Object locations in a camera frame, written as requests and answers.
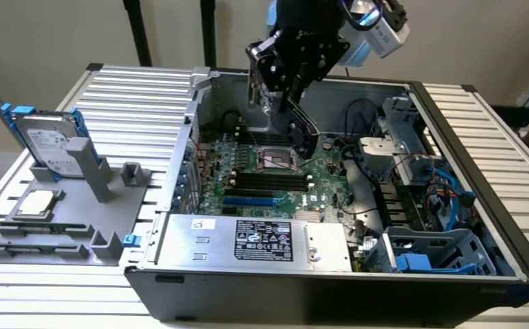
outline blue pcie slot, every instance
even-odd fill
[[[227,197],[223,200],[223,204],[227,206],[273,207],[275,200],[269,198]]]

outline motherboard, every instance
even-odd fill
[[[199,145],[200,215],[349,221],[337,209],[348,194],[341,148],[321,136],[309,160],[275,135],[223,134]]]

